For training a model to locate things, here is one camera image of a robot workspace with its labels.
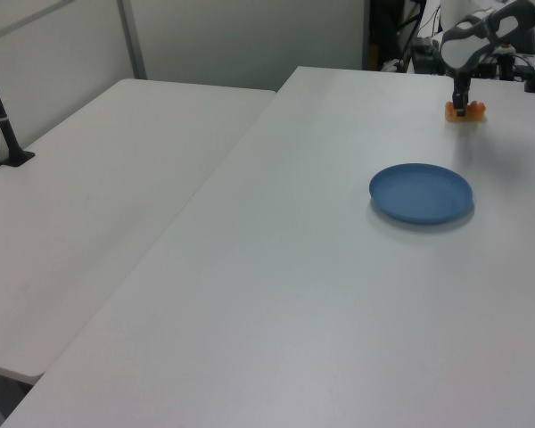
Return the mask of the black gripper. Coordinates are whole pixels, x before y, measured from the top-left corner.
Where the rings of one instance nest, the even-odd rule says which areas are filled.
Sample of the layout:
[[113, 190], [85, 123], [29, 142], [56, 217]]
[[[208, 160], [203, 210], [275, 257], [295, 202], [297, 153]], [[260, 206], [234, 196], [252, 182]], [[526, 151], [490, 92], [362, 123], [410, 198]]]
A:
[[471, 76], [467, 74], [460, 74], [453, 77], [452, 105], [454, 110], [457, 110], [457, 116], [461, 118], [467, 114], [471, 80]]

